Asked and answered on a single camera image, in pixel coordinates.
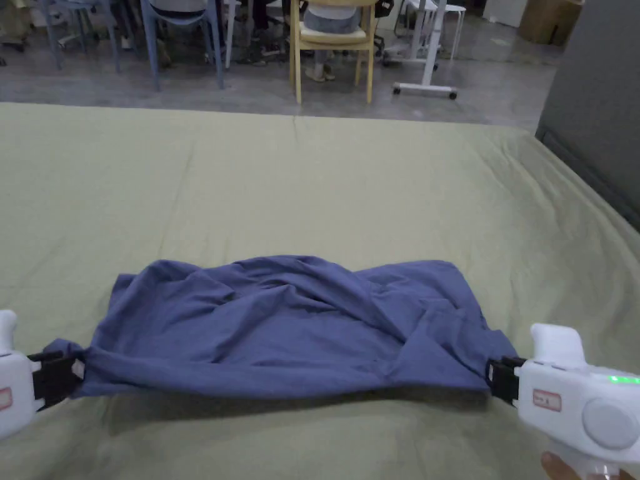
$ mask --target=finger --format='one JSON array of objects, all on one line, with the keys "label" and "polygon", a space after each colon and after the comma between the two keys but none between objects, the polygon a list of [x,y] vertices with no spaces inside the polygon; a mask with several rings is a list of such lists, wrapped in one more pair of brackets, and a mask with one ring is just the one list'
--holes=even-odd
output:
[{"label": "finger", "polygon": [[540,463],[551,480],[580,480],[578,474],[557,455],[544,452]]}]

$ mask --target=human hand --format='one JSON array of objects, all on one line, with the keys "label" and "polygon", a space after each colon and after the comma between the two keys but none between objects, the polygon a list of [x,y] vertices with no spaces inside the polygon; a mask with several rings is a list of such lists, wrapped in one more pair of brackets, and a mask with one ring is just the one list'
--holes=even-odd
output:
[{"label": "human hand", "polygon": [[[558,455],[554,455],[549,452],[545,452],[542,454],[542,459],[540,459],[540,463],[542,464],[542,468],[545,469],[548,477],[551,480],[580,480],[575,471],[569,465],[562,461],[562,459]],[[594,475],[594,479],[604,479],[605,476]],[[620,470],[620,480],[636,480],[631,475],[626,473],[624,470]]]}]

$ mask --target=wrinkled fabric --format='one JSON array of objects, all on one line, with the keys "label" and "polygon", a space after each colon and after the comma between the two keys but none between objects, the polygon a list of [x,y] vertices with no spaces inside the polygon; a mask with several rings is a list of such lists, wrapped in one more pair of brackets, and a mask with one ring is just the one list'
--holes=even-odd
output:
[{"label": "wrinkled fabric", "polygon": [[406,385],[485,390],[489,358],[515,355],[450,263],[352,272],[315,257],[218,268],[160,260],[120,275],[75,396],[141,388],[308,397]]}]

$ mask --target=mattress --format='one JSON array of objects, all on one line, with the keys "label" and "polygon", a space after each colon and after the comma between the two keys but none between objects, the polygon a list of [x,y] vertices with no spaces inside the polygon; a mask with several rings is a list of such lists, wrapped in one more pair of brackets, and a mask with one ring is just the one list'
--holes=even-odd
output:
[{"label": "mattress", "polygon": [[[317,255],[457,265],[529,356],[535,322],[640,372],[640,237],[530,134],[389,120],[0,104],[0,308],[16,348],[88,344],[116,275]],[[540,479],[545,439],[479,394],[68,401],[0,444],[11,479]]]}]

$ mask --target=green led light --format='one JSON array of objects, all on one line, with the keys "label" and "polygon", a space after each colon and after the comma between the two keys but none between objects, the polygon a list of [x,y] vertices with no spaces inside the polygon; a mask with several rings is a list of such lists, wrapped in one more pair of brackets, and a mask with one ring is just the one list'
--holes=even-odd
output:
[{"label": "green led light", "polygon": [[640,378],[635,378],[635,377],[610,376],[609,380],[611,380],[612,383],[636,383],[636,384],[640,384]]}]

